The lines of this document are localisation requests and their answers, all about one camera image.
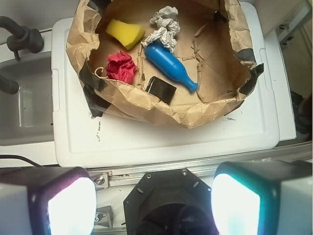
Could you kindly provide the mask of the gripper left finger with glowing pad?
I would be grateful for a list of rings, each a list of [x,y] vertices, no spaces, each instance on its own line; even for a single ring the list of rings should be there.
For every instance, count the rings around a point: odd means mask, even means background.
[[[2,235],[90,235],[96,190],[82,167],[0,170]]]

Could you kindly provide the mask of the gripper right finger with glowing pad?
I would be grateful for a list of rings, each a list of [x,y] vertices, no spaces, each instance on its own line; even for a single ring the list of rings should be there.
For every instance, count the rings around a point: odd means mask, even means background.
[[[211,208],[222,235],[311,235],[313,164],[223,162],[212,182]]]

